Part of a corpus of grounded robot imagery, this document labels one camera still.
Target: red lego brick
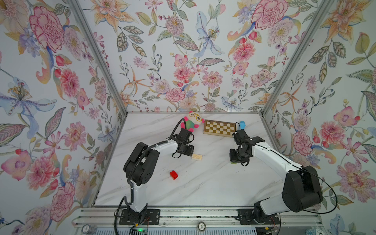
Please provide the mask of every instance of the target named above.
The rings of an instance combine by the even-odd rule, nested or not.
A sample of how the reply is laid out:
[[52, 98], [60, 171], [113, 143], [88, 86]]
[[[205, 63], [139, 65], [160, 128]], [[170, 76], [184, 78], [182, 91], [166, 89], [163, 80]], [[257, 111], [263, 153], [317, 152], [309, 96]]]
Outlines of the red lego brick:
[[177, 178], [177, 173], [175, 171], [170, 172], [171, 177], [175, 180]]

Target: marble table surface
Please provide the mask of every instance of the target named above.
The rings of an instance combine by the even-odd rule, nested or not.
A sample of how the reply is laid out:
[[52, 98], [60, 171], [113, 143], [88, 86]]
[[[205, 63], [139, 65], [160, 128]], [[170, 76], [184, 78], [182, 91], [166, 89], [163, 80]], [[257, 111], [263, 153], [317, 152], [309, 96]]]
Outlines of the marble table surface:
[[[96, 206], [118, 206], [130, 198], [123, 166], [139, 142], [154, 144], [165, 140], [186, 114], [129, 114], [96, 199]], [[248, 136], [270, 140], [258, 114], [202, 114], [217, 121], [245, 121]], [[247, 167], [231, 164], [229, 149], [233, 138], [203, 134], [195, 129], [194, 153], [202, 160], [182, 155], [179, 159], [159, 156], [152, 178], [146, 183], [149, 206], [248, 206], [281, 193], [282, 179], [265, 163], [251, 158]], [[179, 176], [173, 180], [170, 172]]]

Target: chessboard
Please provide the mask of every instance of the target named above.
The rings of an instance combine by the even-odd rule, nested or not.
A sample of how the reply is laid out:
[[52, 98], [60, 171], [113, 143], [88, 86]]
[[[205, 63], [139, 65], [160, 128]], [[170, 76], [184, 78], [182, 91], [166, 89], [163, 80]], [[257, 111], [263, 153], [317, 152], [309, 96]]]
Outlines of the chessboard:
[[231, 137], [235, 132], [235, 123], [224, 121], [205, 120], [204, 134]]

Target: wall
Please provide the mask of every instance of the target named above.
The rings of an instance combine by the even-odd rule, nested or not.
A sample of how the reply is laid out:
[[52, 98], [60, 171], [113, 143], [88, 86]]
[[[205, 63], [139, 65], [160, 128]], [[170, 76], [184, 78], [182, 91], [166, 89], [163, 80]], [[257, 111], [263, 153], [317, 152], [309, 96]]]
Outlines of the wall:
[[64, 0], [0, 0], [0, 42], [0, 234], [69, 234], [124, 117]]
[[[316, 168], [338, 197], [321, 215], [333, 235], [373, 234], [376, 3], [339, 0], [267, 115], [285, 156]], [[334, 208], [326, 184], [319, 212]]]
[[129, 111], [249, 112], [266, 104], [320, 1], [80, 4]]

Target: black cable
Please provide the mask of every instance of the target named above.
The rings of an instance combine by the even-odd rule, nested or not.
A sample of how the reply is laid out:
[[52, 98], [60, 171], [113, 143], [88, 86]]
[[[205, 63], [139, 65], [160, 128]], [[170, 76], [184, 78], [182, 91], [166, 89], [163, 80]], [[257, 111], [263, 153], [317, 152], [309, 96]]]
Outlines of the black cable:
[[303, 211], [306, 211], [306, 212], [309, 212], [309, 213], [313, 213], [313, 214], [328, 214], [328, 213], [334, 211], [334, 210], [337, 208], [337, 206], [338, 206], [338, 198], [337, 198], [337, 194], [334, 192], [333, 188], [332, 188], [327, 182], [325, 182], [323, 179], [321, 179], [321, 178], [318, 177], [317, 175], [312, 174], [311, 172], [309, 172], [309, 171], [307, 171], [307, 170], [305, 170], [305, 169], [302, 169], [302, 168], [300, 168], [300, 167], [295, 166], [294, 164], [292, 164], [291, 162], [289, 162], [288, 160], [286, 160], [284, 157], [282, 157], [278, 152], [274, 151], [273, 149], [270, 149], [270, 151], [272, 151], [273, 153], [275, 153], [275, 154], [277, 154], [278, 156], [280, 156], [281, 158], [283, 158], [286, 162], [288, 162], [289, 164], [291, 164], [293, 167], [296, 167], [296, 168], [298, 168], [298, 169], [301, 169], [301, 170], [303, 170], [303, 171], [305, 171], [305, 172], [308, 172], [309, 174], [311, 174], [311, 175], [317, 177], [317, 178], [320, 179], [322, 182], [324, 182], [324, 183], [325, 183], [325, 184], [326, 184], [326, 185], [332, 190], [332, 192], [334, 193], [334, 196], [335, 196], [335, 206], [334, 206], [334, 208], [333, 208], [331, 211], [322, 212], [322, 213], [321, 213], [321, 212], [306, 211], [306, 210], [303, 210]]

